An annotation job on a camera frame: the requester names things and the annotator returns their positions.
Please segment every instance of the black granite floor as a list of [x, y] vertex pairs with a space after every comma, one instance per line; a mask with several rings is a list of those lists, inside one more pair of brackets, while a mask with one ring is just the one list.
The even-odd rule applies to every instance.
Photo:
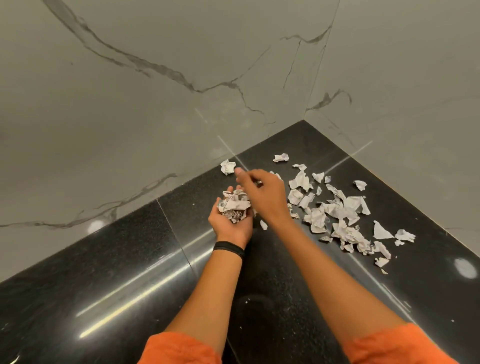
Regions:
[[[273, 163], [283, 152], [289, 163]], [[309, 174], [330, 170], [332, 185], [347, 196], [367, 196], [372, 214], [360, 219], [367, 239], [374, 219], [391, 232], [416, 234], [413, 244], [385, 243], [397, 256], [385, 267], [388, 275], [371, 256], [318, 244], [460, 363], [480, 362], [480, 282], [456, 268], [467, 261], [478, 272], [476, 255], [304, 121], [234, 160], [286, 182], [298, 172], [293, 163], [305, 163]], [[353, 180], [366, 181], [367, 190], [359, 193]], [[234, 183], [214, 168], [1, 283], [0, 364], [18, 355], [18, 363], [136, 363], [147, 338], [166, 327], [193, 290], [215, 239], [208, 213]], [[330, 197], [325, 190], [319, 199]], [[346, 363], [285, 248], [256, 224], [224, 362]]]

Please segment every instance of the black wristband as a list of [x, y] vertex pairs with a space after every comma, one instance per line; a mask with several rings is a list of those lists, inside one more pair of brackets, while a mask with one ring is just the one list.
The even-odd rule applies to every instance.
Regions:
[[245, 251], [242, 248], [230, 242], [216, 242], [213, 247], [213, 250], [216, 250], [216, 249], [228, 250], [229, 252], [232, 252], [238, 255], [240, 258], [242, 258], [242, 260], [243, 260], [243, 257], [245, 256]]

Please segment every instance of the forearm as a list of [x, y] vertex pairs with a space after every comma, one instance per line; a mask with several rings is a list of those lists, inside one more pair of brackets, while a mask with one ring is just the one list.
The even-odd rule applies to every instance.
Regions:
[[405, 323], [323, 253], [293, 221], [273, 224], [273, 228], [341, 344]]
[[190, 298], [165, 331], [183, 332], [222, 354], [242, 259], [214, 250]]

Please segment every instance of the orange shirt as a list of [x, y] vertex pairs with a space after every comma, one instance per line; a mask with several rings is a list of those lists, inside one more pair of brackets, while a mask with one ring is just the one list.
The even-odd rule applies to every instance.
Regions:
[[[352, 364], [454, 364], [414, 324], [353, 340], [343, 347]], [[151, 336], [138, 364], [221, 364], [214, 350], [188, 335], [162, 332]]]

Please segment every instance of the left hand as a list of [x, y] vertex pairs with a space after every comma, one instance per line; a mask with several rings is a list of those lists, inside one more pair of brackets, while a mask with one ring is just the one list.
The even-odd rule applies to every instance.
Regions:
[[[227, 191], [233, 192], [233, 187], [230, 186]], [[253, 231], [253, 212], [249, 208], [247, 210], [247, 217], [243, 220], [233, 224], [228, 218], [223, 216], [220, 211], [218, 211], [218, 202], [220, 197], [216, 199], [212, 207], [212, 212], [208, 217], [208, 222], [212, 225], [213, 230], [216, 234], [216, 241], [218, 242], [230, 242], [239, 246], [242, 249], [245, 249], [247, 243], [252, 237]]]

